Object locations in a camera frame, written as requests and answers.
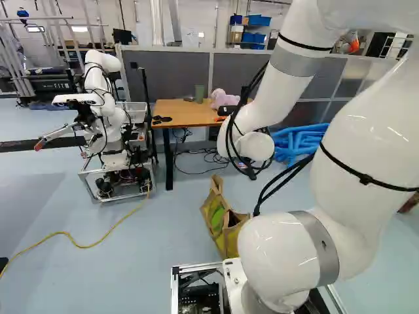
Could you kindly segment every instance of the green cup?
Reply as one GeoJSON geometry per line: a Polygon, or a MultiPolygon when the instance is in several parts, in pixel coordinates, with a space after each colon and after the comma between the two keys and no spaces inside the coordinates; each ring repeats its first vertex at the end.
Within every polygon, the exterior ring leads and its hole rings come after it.
{"type": "Polygon", "coordinates": [[[203,103],[204,102],[204,93],[205,93],[205,86],[204,85],[195,85],[195,102],[203,103]]]}

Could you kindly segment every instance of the gray partition wall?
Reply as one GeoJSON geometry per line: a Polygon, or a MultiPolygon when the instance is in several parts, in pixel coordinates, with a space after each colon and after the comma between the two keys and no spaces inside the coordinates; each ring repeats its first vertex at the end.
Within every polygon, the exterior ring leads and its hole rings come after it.
{"type": "MultiPolygon", "coordinates": [[[[270,54],[215,53],[212,89],[222,88],[230,95],[240,95],[257,71],[269,60],[270,54]]],[[[257,88],[250,97],[255,97],[257,88]]]]}
{"type": "Polygon", "coordinates": [[[146,70],[151,102],[194,94],[196,84],[208,92],[209,53],[169,51],[124,51],[124,69],[131,101],[145,101],[143,78],[146,70]]]}
{"type": "MultiPolygon", "coordinates": [[[[195,84],[204,84],[207,91],[222,88],[239,95],[255,73],[266,63],[272,51],[235,49],[186,49],[121,46],[124,69],[131,101],[143,100],[141,76],[132,69],[137,62],[147,70],[151,100],[182,97],[194,93],[195,84]]],[[[278,125],[300,126],[330,122],[339,110],[362,90],[382,77],[395,60],[364,56],[330,54],[322,61],[301,98],[278,125]]],[[[278,93],[286,93],[278,86],[278,93]]]]}

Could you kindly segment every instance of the blue storage box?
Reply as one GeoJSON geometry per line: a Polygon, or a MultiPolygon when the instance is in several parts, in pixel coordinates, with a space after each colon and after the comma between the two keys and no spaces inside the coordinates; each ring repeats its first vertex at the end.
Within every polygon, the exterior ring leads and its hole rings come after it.
{"type": "Polygon", "coordinates": [[[262,14],[248,15],[250,26],[269,26],[271,18],[262,14]]]}
{"type": "Polygon", "coordinates": [[[254,50],[264,50],[264,45],[263,44],[252,44],[251,45],[251,49],[254,49],[254,50]]]}
{"type": "Polygon", "coordinates": [[[255,34],[253,33],[243,33],[242,36],[243,43],[254,43],[255,42],[255,34]]]}
{"type": "Polygon", "coordinates": [[[255,33],[253,34],[253,40],[254,40],[253,42],[263,44],[265,37],[266,37],[265,34],[255,33]]]}
{"type": "Polygon", "coordinates": [[[243,20],[242,15],[232,15],[230,16],[230,25],[241,24],[243,20]]]}

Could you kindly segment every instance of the yellow cable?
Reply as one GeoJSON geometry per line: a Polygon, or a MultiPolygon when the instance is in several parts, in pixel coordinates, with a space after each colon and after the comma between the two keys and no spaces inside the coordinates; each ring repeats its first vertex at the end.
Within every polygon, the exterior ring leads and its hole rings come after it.
{"type": "MultiPolygon", "coordinates": [[[[149,198],[149,196],[150,196],[150,185],[148,184],[147,185],[147,199],[149,198]]],[[[33,248],[35,248],[35,247],[37,247],[38,245],[40,245],[40,244],[42,244],[42,243],[44,243],[45,241],[47,241],[48,239],[50,239],[51,237],[54,237],[54,236],[57,236],[57,235],[59,235],[59,234],[62,234],[62,235],[65,235],[66,237],[68,237],[69,238],[69,240],[72,242],[72,244],[74,244],[74,246],[76,246],[76,247],[78,247],[79,249],[89,249],[89,248],[91,248],[91,247],[95,247],[96,245],[98,245],[99,243],[101,243],[104,239],[106,239],[107,238],[107,236],[109,235],[109,234],[111,234],[111,232],[117,227],[117,226],[119,226],[121,223],[123,223],[124,222],[124,220],[125,219],[127,219],[128,217],[130,217],[130,216],[132,216],[134,213],[136,213],[140,208],[141,208],[141,206],[143,205],[143,202],[144,201],[142,201],[136,208],[134,208],[132,211],[130,211],[128,214],[126,214],[125,216],[123,216],[120,220],[118,220],[118,222],[116,223],[116,224],[114,224],[112,227],[111,227],[111,229],[109,229],[106,233],[105,233],[105,235],[103,236],[103,237],[101,237],[99,240],[97,240],[96,242],[93,242],[92,244],[90,244],[90,245],[80,245],[80,244],[78,244],[75,240],[74,240],[74,237],[69,233],[69,232],[66,232],[66,231],[57,231],[57,232],[54,232],[54,233],[52,233],[52,234],[50,234],[50,235],[48,235],[48,236],[46,236],[46,237],[44,237],[42,240],[40,240],[40,242],[37,242],[37,243],[35,243],[34,245],[31,245],[30,247],[28,247],[28,248],[26,248],[26,249],[24,249],[24,250],[22,250],[22,251],[20,251],[19,253],[16,253],[10,260],[9,260],[9,262],[6,264],[6,266],[3,268],[3,271],[0,273],[0,279],[3,277],[3,275],[5,274],[5,272],[6,272],[6,270],[7,270],[7,268],[10,266],[10,264],[16,259],[16,258],[18,258],[20,255],[22,255],[22,254],[24,254],[24,253],[26,253],[26,252],[28,252],[28,251],[30,251],[30,250],[32,250],[33,248]]]]}

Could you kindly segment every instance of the paper bag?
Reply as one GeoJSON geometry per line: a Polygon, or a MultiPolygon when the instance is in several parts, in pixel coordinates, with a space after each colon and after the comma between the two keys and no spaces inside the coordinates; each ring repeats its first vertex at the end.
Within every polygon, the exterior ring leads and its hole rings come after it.
{"type": "Polygon", "coordinates": [[[211,177],[209,195],[201,206],[201,213],[223,259],[238,257],[237,238],[240,228],[250,219],[250,214],[232,210],[223,196],[223,179],[211,177]]]}

